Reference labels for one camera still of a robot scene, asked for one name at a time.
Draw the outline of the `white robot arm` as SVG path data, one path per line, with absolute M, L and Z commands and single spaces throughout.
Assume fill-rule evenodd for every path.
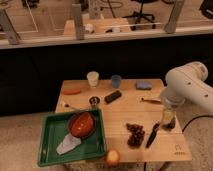
M 186 99 L 213 114 L 213 87 L 205 83 L 207 67 L 198 61 L 169 70 L 165 76 L 167 86 L 160 94 L 164 106 L 160 126 L 167 126 Z

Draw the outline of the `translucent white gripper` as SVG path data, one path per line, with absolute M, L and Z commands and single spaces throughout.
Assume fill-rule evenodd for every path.
M 176 111 L 184 104 L 185 98 L 166 87 L 160 94 L 160 100 L 164 106 L 160 125 L 165 130 L 171 130 L 176 125 Z

